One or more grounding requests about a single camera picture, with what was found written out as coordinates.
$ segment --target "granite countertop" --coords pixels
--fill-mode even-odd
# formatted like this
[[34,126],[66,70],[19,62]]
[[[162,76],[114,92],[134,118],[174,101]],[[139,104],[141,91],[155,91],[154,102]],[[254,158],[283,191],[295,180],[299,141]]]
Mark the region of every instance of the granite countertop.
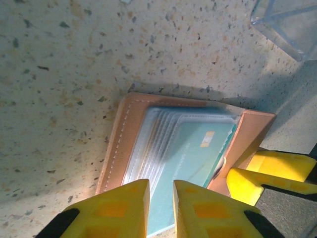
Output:
[[309,153],[316,63],[295,62],[252,28],[254,5],[0,1],[0,236],[31,238],[94,195],[129,91],[277,113],[262,147]]

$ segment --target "tan leather wallet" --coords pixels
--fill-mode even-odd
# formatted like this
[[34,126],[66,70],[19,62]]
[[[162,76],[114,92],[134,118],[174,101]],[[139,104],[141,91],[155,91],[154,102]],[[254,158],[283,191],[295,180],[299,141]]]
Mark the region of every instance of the tan leather wallet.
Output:
[[122,185],[130,155],[149,106],[222,107],[241,116],[224,155],[224,165],[217,177],[208,185],[208,189],[225,195],[229,195],[225,178],[230,168],[246,168],[276,117],[275,114],[247,110],[215,101],[129,93],[118,107],[96,194]]

